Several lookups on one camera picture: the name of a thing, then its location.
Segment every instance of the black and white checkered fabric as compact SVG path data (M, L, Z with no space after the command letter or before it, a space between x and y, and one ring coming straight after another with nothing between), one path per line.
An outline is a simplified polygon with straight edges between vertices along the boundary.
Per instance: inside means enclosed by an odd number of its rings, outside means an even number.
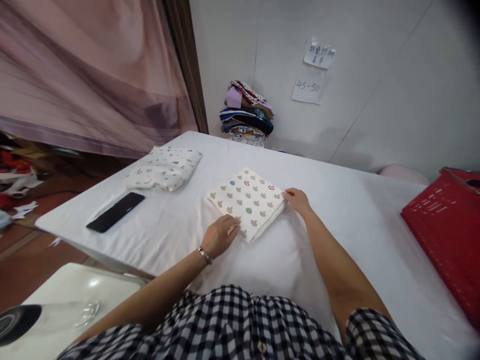
M138 324L111 328L67 348L59 359L423 359L383 315L352 313L343 347L301 307L235 285L186 291L156 333Z

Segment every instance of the stack of clothes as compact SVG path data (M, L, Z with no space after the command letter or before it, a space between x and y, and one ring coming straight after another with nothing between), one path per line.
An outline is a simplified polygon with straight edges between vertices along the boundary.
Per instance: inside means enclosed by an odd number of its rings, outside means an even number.
M234 141L264 147L266 137L274 130L272 105L239 80L230 82L225 104L227 107L220 112L221 131Z

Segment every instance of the fingers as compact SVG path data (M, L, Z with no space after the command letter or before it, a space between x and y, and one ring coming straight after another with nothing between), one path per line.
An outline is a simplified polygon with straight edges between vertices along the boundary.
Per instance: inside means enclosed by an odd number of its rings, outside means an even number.
M294 197L292 195L290 195L288 192L282 192L281 195L283 196L283 198L285 200L287 200L288 202L290 202Z
M290 187L287 190L285 190L286 193L288 193L290 195L293 195L293 196L295 196L295 194L297 194L299 191L300 190L298 190L297 188L294 188L294 187Z
M237 218L235 218L235 217L233 217L233 216L230 216L230 215L228 215L228 216L229 216L229 218L228 218L227 220L225 220L224 222L221 223L221 228L222 228L222 230L224 230L224 231L228 231L228 230L230 230L230 228L231 228L232 226L235 226L235 225L240 224L240 220L239 220L239 219L237 219Z
M224 223L225 221L227 221L228 219L231 219L231 218L233 218L232 215L225 214L223 216L220 216L218 218L217 222L219 222L221 224L221 223Z
M234 241L235 237L238 235L239 231L240 231L240 226L237 225L237 226L230 232L230 234L226 237L226 241L227 241L229 244L231 244L231 243Z

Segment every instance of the black phone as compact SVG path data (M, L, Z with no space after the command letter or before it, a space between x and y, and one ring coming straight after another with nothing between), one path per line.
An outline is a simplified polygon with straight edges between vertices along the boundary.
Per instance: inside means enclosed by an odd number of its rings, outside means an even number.
M128 214L134 207L142 202L145 196L129 192L122 197L116 204L112 205L107 211L87 224L87 228L98 233L104 233L110 229L117 221Z

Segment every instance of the button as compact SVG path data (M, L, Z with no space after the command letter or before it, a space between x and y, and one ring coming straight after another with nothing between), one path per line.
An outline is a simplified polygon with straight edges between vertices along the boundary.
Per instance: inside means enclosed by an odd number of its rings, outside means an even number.
M258 343L258 350L264 354L267 351L267 345L265 345L264 342L259 342Z

